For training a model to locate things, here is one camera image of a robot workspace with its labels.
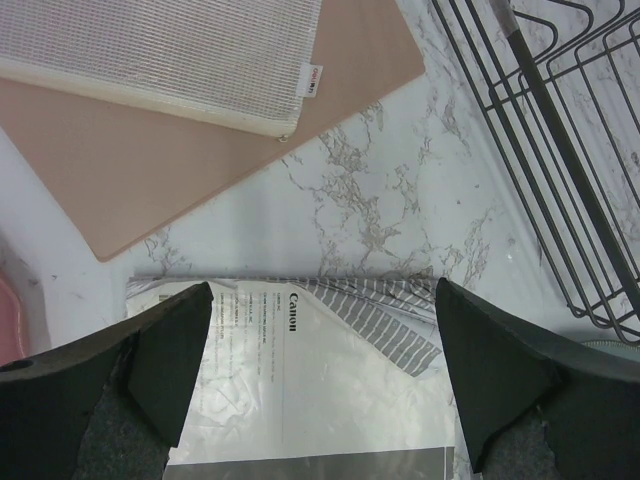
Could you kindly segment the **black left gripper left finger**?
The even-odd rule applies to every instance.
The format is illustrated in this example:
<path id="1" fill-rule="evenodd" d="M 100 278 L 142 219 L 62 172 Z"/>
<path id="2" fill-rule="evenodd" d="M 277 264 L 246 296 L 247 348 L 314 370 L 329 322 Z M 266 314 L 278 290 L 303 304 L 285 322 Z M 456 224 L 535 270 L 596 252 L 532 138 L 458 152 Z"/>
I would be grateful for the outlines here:
<path id="1" fill-rule="evenodd" d="M 1 368 L 4 479 L 160 479 L 212 313 L 207 283 Z"/>

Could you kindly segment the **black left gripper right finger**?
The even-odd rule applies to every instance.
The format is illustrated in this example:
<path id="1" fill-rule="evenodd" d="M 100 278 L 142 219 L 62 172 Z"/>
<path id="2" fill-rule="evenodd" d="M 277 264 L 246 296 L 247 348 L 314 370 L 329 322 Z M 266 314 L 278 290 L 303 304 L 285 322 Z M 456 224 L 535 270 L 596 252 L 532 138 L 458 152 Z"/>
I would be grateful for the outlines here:
<path id="1" fill-rule="evenodd" d="M 440 279 L 436 315 L 471 468 L 484 479 L 636 479 L 639 363 Z"/>

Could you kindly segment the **grey-green ceramic plate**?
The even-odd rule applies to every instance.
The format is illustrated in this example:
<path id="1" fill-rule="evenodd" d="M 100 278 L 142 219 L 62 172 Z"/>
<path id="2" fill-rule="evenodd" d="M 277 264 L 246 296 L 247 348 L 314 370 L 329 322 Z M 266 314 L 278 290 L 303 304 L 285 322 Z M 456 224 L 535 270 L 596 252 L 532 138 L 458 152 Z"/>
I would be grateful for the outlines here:
<path id="1" fill-rule="evenodd" d="M 617 340 L 588 340 L 584 342 L 584 345 L 609 355 L 637 363 L 640 362 L 640 349 L 638 346 L 628 345 Z"/>

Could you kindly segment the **pink polka dot plate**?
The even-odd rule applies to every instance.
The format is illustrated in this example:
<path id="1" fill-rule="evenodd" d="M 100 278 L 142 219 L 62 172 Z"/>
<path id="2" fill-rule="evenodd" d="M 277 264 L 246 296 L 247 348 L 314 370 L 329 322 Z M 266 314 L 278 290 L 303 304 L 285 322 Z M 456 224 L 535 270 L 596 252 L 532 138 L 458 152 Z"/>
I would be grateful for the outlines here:
<path id="1" fill-rule="evenodd" d="M 29 355 L 29 331 L 23 303 L 4 273 L 1 273 L 1 365 Z"/>

